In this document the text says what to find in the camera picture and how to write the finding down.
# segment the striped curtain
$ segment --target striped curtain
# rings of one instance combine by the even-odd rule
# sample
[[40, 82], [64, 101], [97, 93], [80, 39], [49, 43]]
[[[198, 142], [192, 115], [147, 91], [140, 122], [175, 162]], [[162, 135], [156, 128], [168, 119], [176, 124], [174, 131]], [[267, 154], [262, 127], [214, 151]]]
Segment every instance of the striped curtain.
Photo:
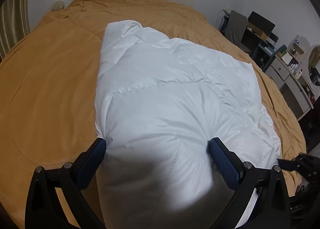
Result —
[[0, 7], [0, 62], [29, 33], [28, 0], [5, 0]]

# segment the cardboard box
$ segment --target cardboard box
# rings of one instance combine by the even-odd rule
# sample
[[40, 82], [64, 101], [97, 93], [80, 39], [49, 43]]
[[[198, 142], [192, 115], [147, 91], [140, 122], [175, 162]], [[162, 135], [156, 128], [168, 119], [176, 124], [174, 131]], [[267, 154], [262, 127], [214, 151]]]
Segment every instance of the cardboard box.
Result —
[[253, 25], [252, 23], [248, 22], [247, 25], [250, 29], [252, 29], [255, 33], [257, 33], [263, 40], [266, 40], [268, 36], [260, 30], [257, 26]]

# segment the dresser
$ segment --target dresser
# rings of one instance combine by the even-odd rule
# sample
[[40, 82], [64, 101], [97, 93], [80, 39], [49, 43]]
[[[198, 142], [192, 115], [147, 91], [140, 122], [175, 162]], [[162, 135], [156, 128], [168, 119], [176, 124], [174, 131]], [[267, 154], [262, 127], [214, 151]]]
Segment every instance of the dresser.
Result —
[[276, 55], [265, 74], [275, 82], [298, 121], [313, 108], [307, 93], [301, 85], [303, 76], [298, 80], [280, 57]]

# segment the computer monitor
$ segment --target computer monitor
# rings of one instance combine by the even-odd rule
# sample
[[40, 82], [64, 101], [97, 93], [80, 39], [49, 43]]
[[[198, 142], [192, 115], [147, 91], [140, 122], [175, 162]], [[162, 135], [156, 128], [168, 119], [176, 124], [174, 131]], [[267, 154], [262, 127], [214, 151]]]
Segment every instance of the computer monitor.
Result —
[[257, 14], [256, 12], [252, 12], [248, 18], [248, 22], [258, 27], [262, 30], [267, 36], [270, 35], [275, 24], [267, 20], [266, 18], [262, 17], [261, 15]]

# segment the vanity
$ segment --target vanity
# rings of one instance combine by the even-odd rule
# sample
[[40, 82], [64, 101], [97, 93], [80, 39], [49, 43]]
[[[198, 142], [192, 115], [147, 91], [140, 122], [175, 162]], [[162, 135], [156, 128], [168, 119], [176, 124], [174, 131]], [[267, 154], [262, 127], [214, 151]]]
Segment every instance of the vanity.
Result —
[[[309, 42], [302, 36], [296, 36], [287, 52], [291, 49], [294, 61], [298, 63], [296, 70], [292, 70], [277, 53], [265, 74], [270, 77], [280, 90], [287, 105], [299, 121], [306, 113], [313, 109], [313, 104], [320, 94], [320, 46], [310, 47]], [[302, 69], [299, 79], [295, 74]]]
[[306, 80], [303, 76], [297, 79], [279, 54], [276, 55], [265, 74], [276, 83], [298, 121], [313, 109], [313, 104], [302, 86], [307, 83]]

